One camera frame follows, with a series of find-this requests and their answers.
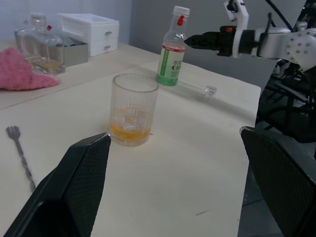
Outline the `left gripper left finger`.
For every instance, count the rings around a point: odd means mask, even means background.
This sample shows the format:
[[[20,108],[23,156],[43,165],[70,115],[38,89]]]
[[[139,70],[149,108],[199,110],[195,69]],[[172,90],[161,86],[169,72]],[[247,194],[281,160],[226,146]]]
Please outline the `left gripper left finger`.
[[[36,187],[6,237],[89,237],[102,199],[109,133],[71,145]]]

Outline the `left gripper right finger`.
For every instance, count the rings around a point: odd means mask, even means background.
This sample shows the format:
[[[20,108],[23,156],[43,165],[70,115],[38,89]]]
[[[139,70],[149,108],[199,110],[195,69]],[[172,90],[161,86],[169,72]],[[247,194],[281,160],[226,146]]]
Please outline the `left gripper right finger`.
[[[257,186],[285,237],[316,235],[316,160],[293,138],[244,126]]]

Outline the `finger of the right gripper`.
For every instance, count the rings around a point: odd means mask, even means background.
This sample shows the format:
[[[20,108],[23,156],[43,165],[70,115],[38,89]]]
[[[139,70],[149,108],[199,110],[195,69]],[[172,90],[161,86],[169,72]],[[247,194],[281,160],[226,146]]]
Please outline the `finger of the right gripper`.
[[[193,35],[185,39],[185,43],[215,43],[218,39],[219,32],[206,32],[202,35]]]
[[[193,49],[199,49],[199,50],[212,50],[212,51],[219,51],[219,47],[212,42],[208,41],[187,41],[187,46]]]

